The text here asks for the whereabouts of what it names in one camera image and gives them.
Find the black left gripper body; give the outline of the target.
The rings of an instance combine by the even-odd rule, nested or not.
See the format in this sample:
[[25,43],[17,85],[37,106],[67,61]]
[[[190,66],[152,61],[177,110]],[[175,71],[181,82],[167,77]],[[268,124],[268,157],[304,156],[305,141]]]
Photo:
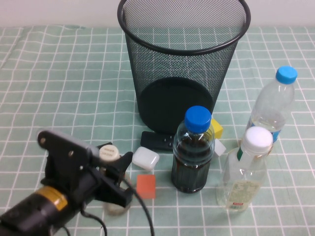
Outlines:
[[41,183],[65,194],[68,204],[73,208],[79,208],[92,200],[126,207],[132,200],[132,190],[123,190],[118,186],[123,180],[123,172],[110,164],[101,164],[101,167],[106,168],[104,174],[95,167],[87,166],[71,173],[69,177],[54,170],[53,175],[45,174]]

